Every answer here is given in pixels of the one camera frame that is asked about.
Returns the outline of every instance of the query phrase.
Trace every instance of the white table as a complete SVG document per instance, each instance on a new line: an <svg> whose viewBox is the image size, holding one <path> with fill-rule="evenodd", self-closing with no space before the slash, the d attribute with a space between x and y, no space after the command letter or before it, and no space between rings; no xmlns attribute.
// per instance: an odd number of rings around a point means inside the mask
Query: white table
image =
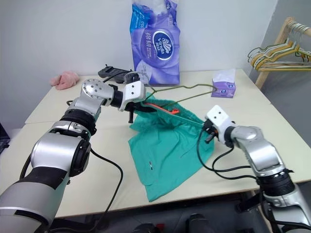
<svg viewBox="0 0 311 233"><path fill-rule="evenodd" d="M211 83L211 71L186 72L181 74L182 84ZM79 95L80 84L74 88L56 91L54 88L45 96L26 121L26 125L11 142L10 148L0 156L0 193L15 182L21 168L34 143L57 121L66 110L66 101ZM242 70L236 77L237 91L233 99L211 98L210 95L187 100L182 105L203 119L205 113L215 104L220 105L237 124L255 125L263 130L265 137L272 142L288 168L293 181L311 180L309 166L311 149L298 133L289 125L267 98L257 89ZM159 93L156 96L164 99L181 99L194 93L205 92L205 88L197 90L174 90ZM127 140L136 134L128 128L128 113L120 113L113 107L102 107L102 114L97 122L97 133L92 137L94 150L102 156L118 163L124 170L124 181L116 196L111 210L134 208L176 200L187 200L214 196L233 192L257 189L252 179L229 181L221 179L214 173L200 169L192 177L172 192L159 199L148 202L144 186L140 183L130 155ZM215 143L211 161L228 148ZM242 151L235 149L217 164L219 169L246 165ZM250 169L229 172L228 176L252 174ZM112 165L91 156L84 173L71 179L64 198L57 212L57 217L77 216L103 212L108 205L120 173Z"/></svg>

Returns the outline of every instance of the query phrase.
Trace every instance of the black cord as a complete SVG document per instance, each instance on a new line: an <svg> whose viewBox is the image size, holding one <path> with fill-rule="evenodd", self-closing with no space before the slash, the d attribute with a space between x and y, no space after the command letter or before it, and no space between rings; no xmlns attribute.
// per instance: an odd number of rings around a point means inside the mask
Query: black cord
<svg viewBox="0 0 311 233"><path fill-rule="evenodd" d="M113 77L118 76L119 74L125 74L125 73L128 73L128 72L129 72L129 71L123 71L123 72L117 73L117 74L115 74L115 75L112 75L112 76L106 78L106 79L103 81L103 83L109 81L109 80L112 79Z"/></svg>
<svg viewBox="0 0 311 233"><path fill-rule="evenodd" d="M295 228L299 228L299 229L307 229L307 230L311 230L311 227L308 226L307 224L304 223L297 223L297 222L284 222L284 221L277 221L274 219L271 219L268 215L267 212L265 211L264 208L264 200L263 200L263 189L260 189L260 194L259 194L259 202L260 202L260 206L261 206L261 210L262 213L264 215L264 217L270 222L270 223L274 223L276 225L284 225L284 226L288 226L288 227L295 227Z"/></svg>
<svg viewBox="0 0 311 233"><path fill-rule="evenodd" d="M100 156L100 155L99 155L98 153L96 153L93 149L91 149L91 152L92 152L92 154L94 154L96 157L98 157L98 158L100 158L100 159L102 159L102 160L104 160L104 161L106 161L106 162L108 162L108 163L110 163L110 164L116 166L116 167L119 169L120 173L121 173L121 177L120 177L118 186L117 186L117 188L116 188L116 190L115 190L115 192L114 192L114 194L113 194L113 196L112 196L112 199L111 199L110 203L108 204L108 206L107 206L105 212L103 213L103 215L102 215L102 216L100 217L100 219L98 220L97 224L95 224L91 229L89 229L89 230L76 230L76 229L72 229L72 228L63 227L63 228L55 228L55 229L53 229L53 230L50 230L50 233L55 233L55 232L59 232L59 231L77 232L77 233L88 233L88 232L93 232L93 231L97 228L97 226L99 226L99 224L101 224L101 222L102 222L102 221L104 220L104 218L106 217L106 215L107 215L107 213L108 213L108 210L109 210L109 208L110 208L110 206L111 206L113 200L115 199L116 194L117 194L117 192L118 192L118 190L119 190L119 187L120 187L120 185L121 185L121 183L122 183L122 180L123 180L123 170L122 170L122 168L121 168L118 164L116 164L115 162L113 162L113 161L111 161L111 160L109 160L109 159L106 159L106 158Z"/></svg>
<svg viewBox="0 0 311 233"><path fill-rule="evenodd" d="M198 140L197 140L197 143L196 143L196 152L197 152L198 158L200 160L200 163L202 164L203 167L205 167L209 171L215 172L218 176L220 176L220 177L222 177L224 179L227 179L227 180L236 180L236 179L241 179L241 178L253 178L253 179L256 180L256 177L255 176L251 176L251 175L243 175L243 176L238 176L238 177L225 177L225 176L222 176L222 175L218 174L218 172L228 172L228 171L234 171L234 170L238 170L238 169L242 169L242 168L251 168L250 166L237 166L237 167L233 167L233 168L229 168L229 169L222 169L222 170L214 169L214 165L215 165L216 161L219 160L220 158L224 157L225 155L231 153L233 151L233 148L231 148L227 152L219 155L214 160L212 168L206 166L205 163L203 162L202 158L201 158L201 155L200 155L200 141L201 141L201 137L202 137L202 134L203 134L204 131L205 130L203 130L203 129L201 130L201 132L199 134L199 137L198 137Z"/></svg>
<svg viewBox="0 0 311 233"><path fill-rule="evenodd" d="M27 168L28 168L28 166L30 164L30 157L31 157L31 154L26 159L26 162L25 162L25 164L24 164L24 166L23 166L23 168L22 168L22 170L20 172L20 176L19 176L20 180L23 179L25 177L25 175L26 175Z"/></svg>

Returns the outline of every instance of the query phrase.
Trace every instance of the pink cloth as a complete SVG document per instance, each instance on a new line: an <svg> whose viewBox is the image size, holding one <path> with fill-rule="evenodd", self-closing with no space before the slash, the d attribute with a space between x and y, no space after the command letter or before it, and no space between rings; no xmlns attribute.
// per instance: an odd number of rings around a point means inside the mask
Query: pink cloth
<svg viewBox="0 0 311 233"><path fill-rule="evenodd" d="M56 86L57 90L64 90L75 86L79 81L79 76L72 71L64 71L61 75L51 78L50 85Z"/></svg>

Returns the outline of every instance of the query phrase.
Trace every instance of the green garment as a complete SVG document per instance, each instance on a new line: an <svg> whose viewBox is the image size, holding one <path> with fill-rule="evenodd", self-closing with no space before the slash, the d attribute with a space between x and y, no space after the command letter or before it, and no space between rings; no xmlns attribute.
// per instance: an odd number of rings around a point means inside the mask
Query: green garment
<svg viewBox="0 0 311 233"><path fill-rule="evenodd" d="M162 106L170 102L149 98L144 103ZM196 154L196 142L203 121L177 103L164 108L180 112L173 115L157 108L152 113L137 111L138 116L130 126L139 132L129 140L129 145L149 201L169 193L202 167ZM209 144L201 141L203 161L211 156L213 150L214 141Z"/></svg>

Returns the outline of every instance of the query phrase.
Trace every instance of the tissue pack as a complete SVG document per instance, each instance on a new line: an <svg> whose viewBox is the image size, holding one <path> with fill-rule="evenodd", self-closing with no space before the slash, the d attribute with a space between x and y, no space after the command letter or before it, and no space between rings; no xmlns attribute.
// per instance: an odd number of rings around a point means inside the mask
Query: tissue pack
<svg viewBox="0 0 311 233"><path fill-rule="evenodd" d="M217 91L212 93L212 97L233 98L235 86L235 69L219 70L214 72L213 86Z"/></svg>
<svg viewBox="0 0 311 233"><path fill-rule="evenodd" d="M146 74L149 84L179 84L176 8L175 0L133 1L130 33L134 69Z"/></svg>

